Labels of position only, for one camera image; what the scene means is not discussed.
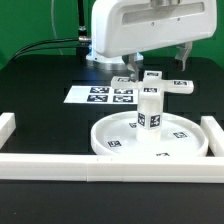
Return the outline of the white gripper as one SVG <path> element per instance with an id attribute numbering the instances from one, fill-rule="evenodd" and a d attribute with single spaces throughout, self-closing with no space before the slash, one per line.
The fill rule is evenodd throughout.
<path id="1" fill-rule="evenodd" d="M 136 82 L 133 53 L 178 45 L 175 62 L 184 71 L 192 41 L 211 37 L 216 27 L 216 0 L 96 0 L 92 47 L 107 58 L 128 55 L 127 68 Z"/>

